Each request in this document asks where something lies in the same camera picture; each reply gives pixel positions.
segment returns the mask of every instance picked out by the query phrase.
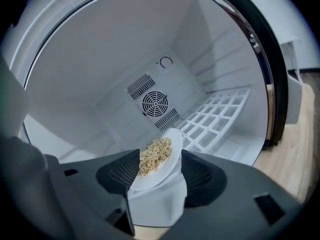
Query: plastic grid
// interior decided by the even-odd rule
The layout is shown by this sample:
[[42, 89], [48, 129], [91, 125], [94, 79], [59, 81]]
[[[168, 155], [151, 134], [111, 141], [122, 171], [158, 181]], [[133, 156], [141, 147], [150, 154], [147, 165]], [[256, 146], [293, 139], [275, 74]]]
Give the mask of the plastic grid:
[[250, 88], [236, 88], [210, 93], [177, 126], [183, 136], [183, 149], [200, 153], [210, 152], [228, 132], [244, 107]]

